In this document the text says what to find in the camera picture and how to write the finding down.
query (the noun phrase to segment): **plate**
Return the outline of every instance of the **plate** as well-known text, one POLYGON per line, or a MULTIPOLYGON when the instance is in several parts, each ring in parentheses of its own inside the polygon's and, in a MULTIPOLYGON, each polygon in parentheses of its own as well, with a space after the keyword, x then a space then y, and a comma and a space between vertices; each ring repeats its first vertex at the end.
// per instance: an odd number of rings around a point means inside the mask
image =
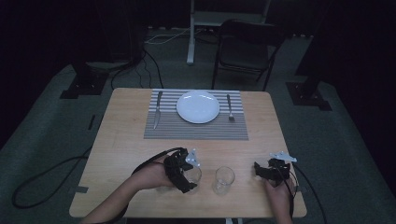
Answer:
POLYGON ((220 111, 218 99, 207 91, 189 91, 177 100, 177 113, 191 123, 207 123, 220 111))

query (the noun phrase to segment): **black chair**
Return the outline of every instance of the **black chair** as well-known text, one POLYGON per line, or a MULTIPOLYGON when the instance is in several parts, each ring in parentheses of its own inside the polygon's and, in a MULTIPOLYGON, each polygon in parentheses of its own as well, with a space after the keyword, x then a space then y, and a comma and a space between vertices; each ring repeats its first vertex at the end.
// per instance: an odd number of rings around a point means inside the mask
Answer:
POLYGON ((268 71, 262 88, 265 91, 276 53, 285 38, 283 30, 273 24, 225 21, 219 28, 212 90, 215 88, 215 80, 221 65, 227 69, 258 73, 256 81, 268 71))

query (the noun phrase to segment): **placemat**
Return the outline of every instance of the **placemat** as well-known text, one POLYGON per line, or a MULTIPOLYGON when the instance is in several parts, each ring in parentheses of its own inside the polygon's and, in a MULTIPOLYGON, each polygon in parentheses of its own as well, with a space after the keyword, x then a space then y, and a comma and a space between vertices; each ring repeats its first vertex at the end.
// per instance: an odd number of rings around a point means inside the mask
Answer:
POLYGON ((218 99, 220 110, 215 119, 202 124, 187 122, 177 113, 177 100, 188 91, 193 90, 154 89, 152 91, 145 139, 248 140, 240 91, 207 91, 218 99), (154 129, 155 108, 159 91, 163 91, 160 105, 161 118, 157 128, 154 129), (230 111, 227 94, 230 94, 235 121, 228 120, 230 111))

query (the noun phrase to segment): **wooden table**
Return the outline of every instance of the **wooden table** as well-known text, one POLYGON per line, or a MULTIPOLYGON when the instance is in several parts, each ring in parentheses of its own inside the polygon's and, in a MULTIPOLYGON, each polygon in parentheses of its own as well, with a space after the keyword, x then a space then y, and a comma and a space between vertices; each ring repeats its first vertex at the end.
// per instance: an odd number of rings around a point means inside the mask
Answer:
MULTIPOLYGON (((115 89, 95 139, 80 187, 70 207, 72 217, 85 217, 115 190, 134 168, 172 147, 196 148, 202 179, 198 191, 183 194, 178 189, 147 189, 131 200, 126 217, 272 217, 253 162, 261 166, 270 152, 288 152, 276 112, 267 92, 241 91, 248 141, 144 139, 151 90, 115 89), (211 188, 215 172, 229 166, 235 181, 228 194, 211 188)), ((294 215, 306 208, 301 193, 295 197, 294 215)))

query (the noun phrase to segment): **hand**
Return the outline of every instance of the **hand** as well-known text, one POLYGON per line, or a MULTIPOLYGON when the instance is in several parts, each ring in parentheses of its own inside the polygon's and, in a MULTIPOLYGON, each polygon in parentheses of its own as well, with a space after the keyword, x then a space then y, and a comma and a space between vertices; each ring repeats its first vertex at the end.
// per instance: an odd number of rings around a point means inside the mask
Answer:
MULTIPOLYGON (((294 183, 289 178, 286 180, 288 183, 291 193, 294 193, 294 183)), ((279 186, 274 187, 271 183, 264 179, 264 187, 267 192, 268 199, 271 204, 274 216, 276 217, 277 223, 292 223, 290 217, 290 193, 285 182, 282 182, 279 186)))
POLYGON ((166 175, 163 167, 163 161, 166 157, 168 157, 168 155, 160 157, 133 174, 135 183, 140 189, 155 189, 162 186, 174 186, 166 175))

